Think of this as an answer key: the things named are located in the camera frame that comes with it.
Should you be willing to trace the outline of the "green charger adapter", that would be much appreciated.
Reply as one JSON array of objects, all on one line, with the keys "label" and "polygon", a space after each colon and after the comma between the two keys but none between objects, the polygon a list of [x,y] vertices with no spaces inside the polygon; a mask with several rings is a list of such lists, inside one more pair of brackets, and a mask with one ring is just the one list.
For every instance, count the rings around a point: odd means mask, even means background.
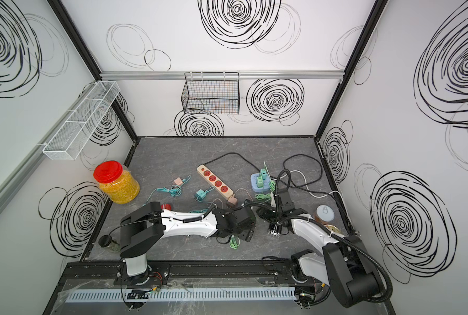
[{"label": "green charger adapter", "polygon": [[270,184],[270,176],[266,168],[261,169],[259,175],[256,177],[256,186],[258,188],[268,187]]}]

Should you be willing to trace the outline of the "teal charger adapter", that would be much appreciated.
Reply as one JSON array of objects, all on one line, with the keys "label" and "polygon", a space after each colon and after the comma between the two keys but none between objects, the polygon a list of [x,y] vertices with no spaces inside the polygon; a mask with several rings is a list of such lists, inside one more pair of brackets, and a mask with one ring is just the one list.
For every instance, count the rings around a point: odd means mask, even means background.
[{"label": "teal charger adapter", "polygon": [[195,193],[195,199],[196,199],[197,201],[202,202],[202,201],[206,198],[206,195],[207,195],[209,192],[213,191],[213,190],[214,190],[213,187],[210,187],[210,188],[208,188],[208,189],[206,189],[206,190],[200,189],[200,190],[196,191],[196,193]]}]

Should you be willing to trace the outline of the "beige power strip red sockets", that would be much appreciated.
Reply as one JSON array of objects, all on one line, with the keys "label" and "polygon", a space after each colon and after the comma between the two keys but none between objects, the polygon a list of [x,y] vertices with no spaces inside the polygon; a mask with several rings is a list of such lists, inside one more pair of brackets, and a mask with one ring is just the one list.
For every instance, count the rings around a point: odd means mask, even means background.
[{"label": "beige power strip red sockets", "polygon": [[229,186],[219,178],[215,173],[213,173],[207,166],[200,165],[197,167],[197,173],[199,176],[209,183],[210,186],[214,188],[222,197],[226,200],[231,198],[234,195],[234,191],[230,189]]}]

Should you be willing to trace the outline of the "small pink charger adapter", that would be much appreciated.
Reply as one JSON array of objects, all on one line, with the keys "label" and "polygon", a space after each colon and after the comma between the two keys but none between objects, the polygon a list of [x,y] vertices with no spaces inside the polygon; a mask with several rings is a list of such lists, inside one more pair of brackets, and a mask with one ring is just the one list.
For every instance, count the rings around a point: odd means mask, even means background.
[{"label": "small pink charger adapter", "polygon": [[180,177],[178,177],[177,179],[174,180],[174,184],[175,184],[176,186],[181,186],[181,185],[183,185],[183,183],[184,183],[184,182],[183,182],[183,180],[182,180]]}]

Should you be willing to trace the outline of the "black shaver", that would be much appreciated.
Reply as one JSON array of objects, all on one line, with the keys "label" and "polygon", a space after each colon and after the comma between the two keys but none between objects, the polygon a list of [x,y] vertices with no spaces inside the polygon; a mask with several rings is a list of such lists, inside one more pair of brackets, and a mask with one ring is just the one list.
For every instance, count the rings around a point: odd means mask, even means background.
[{"label": "black shaver", "polygon": [[274,237],[280,237],[282,232],[282,226],[276,223],[270,223],[268,227],[268,234]]}]

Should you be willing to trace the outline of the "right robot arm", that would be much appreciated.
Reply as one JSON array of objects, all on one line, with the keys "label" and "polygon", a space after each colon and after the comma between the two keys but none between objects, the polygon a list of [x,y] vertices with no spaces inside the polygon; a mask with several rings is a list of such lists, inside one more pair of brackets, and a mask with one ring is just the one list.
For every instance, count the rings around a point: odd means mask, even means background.
[{"label": "right robot arm", "polygon": [[255,207],[261,219],[286,227],[315,248],[296,259],[297,274],[324,283],[343,307],[391,299],[390,275],[359,237],[333,232],[307,211],[295,208],[286,189],[276,194],[273,205],[262,202]]}]

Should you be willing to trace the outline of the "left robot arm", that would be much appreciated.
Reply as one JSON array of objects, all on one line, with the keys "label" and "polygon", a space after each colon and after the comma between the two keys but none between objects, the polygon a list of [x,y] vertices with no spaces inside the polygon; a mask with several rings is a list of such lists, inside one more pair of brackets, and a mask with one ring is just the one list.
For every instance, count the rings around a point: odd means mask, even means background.
[{"label": "left robot arm", "polygon": [[120,257],[127,276],[135,277],[147,272],[147,252],[161,239],[189,235],[242,238],[249,236],[255,225],[256,215],[247,204],[235,209],[212,204],[204,213],[186,213],[151,202],[121,219]]}]

